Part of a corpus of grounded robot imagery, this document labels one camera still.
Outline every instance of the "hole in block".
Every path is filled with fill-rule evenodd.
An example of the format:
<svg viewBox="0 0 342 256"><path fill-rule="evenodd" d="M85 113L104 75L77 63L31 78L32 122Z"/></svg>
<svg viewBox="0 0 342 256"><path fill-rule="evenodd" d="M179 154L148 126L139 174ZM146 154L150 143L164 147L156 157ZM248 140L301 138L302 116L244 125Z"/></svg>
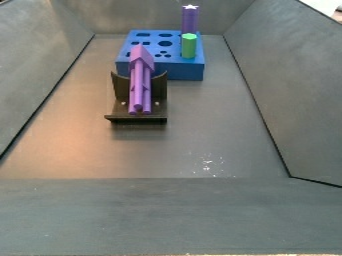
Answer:
<svg viewBox="0 0 342 256"><path fill-rule="evenodd" d="M147 37L150 36L151 34L150 33L138 33L136 36L142 36L142 37Z"/></svg>
<svg viewBox="0 0 342 256"><path fill-rule="evenodd" d="M164 33L164 34L159 34L159 36L160 36L160 37L171 37L172 35L171 35L171 34Z"/></svg>
<svg viewBox="0 0 342 256"><path fill-rule="evenodd" d="M164 47L172 45L172 43L171 43L170 41L160 41L158 44L159 44L160 46L164 46Z"/></svg>

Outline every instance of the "black holder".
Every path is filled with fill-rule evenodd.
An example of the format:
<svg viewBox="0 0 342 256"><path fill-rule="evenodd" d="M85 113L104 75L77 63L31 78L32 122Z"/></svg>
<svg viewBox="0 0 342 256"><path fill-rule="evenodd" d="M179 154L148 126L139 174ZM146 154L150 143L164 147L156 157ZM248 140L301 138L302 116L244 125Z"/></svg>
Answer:
<svg viewBox="0 0 342 256"><path fill-rule="evenodd" d="M104 118L113 123L151 123L167 122L167 72L151 79L151 107L150 115L128 114L130 106L130 78L111 72L115 92L112 114Z"/></svg>

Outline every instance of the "gray floor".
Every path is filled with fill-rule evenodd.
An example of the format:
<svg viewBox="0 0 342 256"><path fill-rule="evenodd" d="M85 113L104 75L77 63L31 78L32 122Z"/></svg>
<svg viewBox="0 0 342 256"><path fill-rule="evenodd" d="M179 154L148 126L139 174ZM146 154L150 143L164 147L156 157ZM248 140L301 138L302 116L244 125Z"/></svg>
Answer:
<svg viewBox="0 0 342 256"><path fill-rule="evenodd" d="M342 253L342 190L287 178L222 37L164 128L103 118L123 38L92 41L1 160L0 254Z"/></svg>
<svg viewBox="0 0 342 256"><path fill-rule="evenodd" d="M287 177L222 36L203 82L170 81L166 126L113 126L109 71L124 36L97 36L0 163L0 178Z"/></svg>

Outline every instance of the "blue foam block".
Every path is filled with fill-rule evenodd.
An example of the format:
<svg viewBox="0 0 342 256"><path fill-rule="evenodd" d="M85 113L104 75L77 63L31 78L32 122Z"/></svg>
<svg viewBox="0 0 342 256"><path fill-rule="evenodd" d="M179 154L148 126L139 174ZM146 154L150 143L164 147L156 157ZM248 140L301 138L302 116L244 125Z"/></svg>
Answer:
<svg viewBox="0 0 342 256"><path fill-rule="evenodd" d="M180 40L179 30L131 30L115 60L117 74L130 76L131 48L140 43L154 56L154 76L167 71L171 80L203 80L204 54L200 33L198 33L196 57L192 59L180 56Z"/></svg>

